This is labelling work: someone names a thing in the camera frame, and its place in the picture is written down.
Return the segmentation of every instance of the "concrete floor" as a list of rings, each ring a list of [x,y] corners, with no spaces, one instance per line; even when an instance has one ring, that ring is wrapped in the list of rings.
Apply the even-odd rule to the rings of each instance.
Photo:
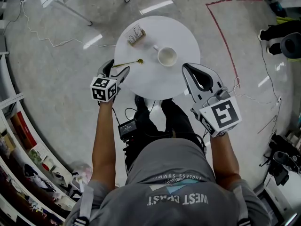
[[[30,17],[30,27],[39,32],[41,38],[49,37],[54,44],[70,38],[88,42],[101,34],[96,43],[116,44],[123,30],[143,16],[168,16],[187,26],[198,41],[201,62],[216,70],[224,85],[233,89],[236,77],[222,31],[232,54],[237,75],[241,78],[237,97],[243,121],[230,131],[230,138],[237,155],[241,175],[251,187],[256,187],[265,174],[263,153],[268,148],[274,122],[258,133],[278,112],[271,81],[267,77],[257,39],[260,29],[275,24],[275,16],[263,1],[226,1],[209,5],[219,0],[172,0],[173,4],[151,11],[143,16],[144,8],[166,0],[75,0],[70,2],[73,9],[90,18],[93,26],[88,27],[73,16],[56,8],[43,8],[40,0],[27,0],[24,9]],[[13,20],[19,12],[18,0],[9,0],[5,19]],[[114,57],[114,47],[97,48],[72,41],[53,48],[48,41],[38,41],[36,34],[30,33],[27,20],[21,13],[17,22],[6,31],[10,51],[11,71],[19,90],[24,93],[24,103],[37,128],[49,144],[49,148],[68,165],[77,161],[92,164],[91,155],[95,137],[98,106],[90,97],[89,85],[98,68]],[[270,56],[265,52],[267,43],[262,42],[267,69],[274,82],[275,93],[281,96],[282,104],[277,121],[277,131],[283,132],[290,119],[293,103],[293,80],[291,65],[283,55]],[[188,114],[191,124],[200,135],[203,126],[190,112],[193,101],[190,95],[181,94],[174,101]],[[118,95],[114,108],[120,122],[125,122],[124,109],[135,108],[134,94],[123,89]],[[155,103],[150,115],[158,126],[165,129],[165,118]],[[116,143],[116,182],[123,185],[126,180],[124,166],[124,144],[119,138],[117,122],[114,118]],[[212,163],[210,146],[207,158]]]

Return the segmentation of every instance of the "round white table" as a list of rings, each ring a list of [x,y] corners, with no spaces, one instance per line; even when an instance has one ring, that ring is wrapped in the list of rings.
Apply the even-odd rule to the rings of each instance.
[[[125,34],[136,24],[145,31],[146,36],[133,47],[127,42]],[[162,66],[154,45],[171,47],[178,54],[172,67]],[[130,73],[123,84],[135,94],[153,100],[164,100],[183,93],[187,87],[182,75],[184,63],[200,63],[198,43],[191,31],[180,22],[164,16],[150,16],[139,19],[127,27],[118,39],[115,48],[115,64],[144,60],[141,65],[130,65]]]

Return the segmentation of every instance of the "spoon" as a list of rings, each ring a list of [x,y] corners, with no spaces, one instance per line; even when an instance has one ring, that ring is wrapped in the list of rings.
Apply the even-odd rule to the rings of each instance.
[[[115,68],[115,67],[119,67],[119,66],[123,66],[123,65],[127,65],[127,64],[132,64],[132,63],[139,63],[139,64],[143,64],[143,59],[138,59],[137,61],[134,61],[134,62],[130,62],[130,63],[125,63],[125,64],[120,64],[120,65],[114,65],[112,68]]]

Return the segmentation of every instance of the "gray t-shirt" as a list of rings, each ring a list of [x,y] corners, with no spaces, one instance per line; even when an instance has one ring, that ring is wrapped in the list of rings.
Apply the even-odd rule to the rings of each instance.
[[[111,192],[90,181],[94,191],[91,226],[208,225],[235,226],[249,218],[253,226],[270,225],[269,215],[246,181],[230,191],[215,182],[203,152],[186,139],[160,139],[139,154],[126,185]],[[81,199],[65,225],[79,216]]]

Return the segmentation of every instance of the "spoon handle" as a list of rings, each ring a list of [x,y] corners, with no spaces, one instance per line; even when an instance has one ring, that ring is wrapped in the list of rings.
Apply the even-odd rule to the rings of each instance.
[[[114,65],[112,68],[116,68],[116,67],[119,67],[119,66],[132,64],[132,63],[137,63],[137,62],[138,62],[138,61],[134,61],[134,62],[130,62],[130,63],[125,63],[125,64],[120,64],[120,65]]]

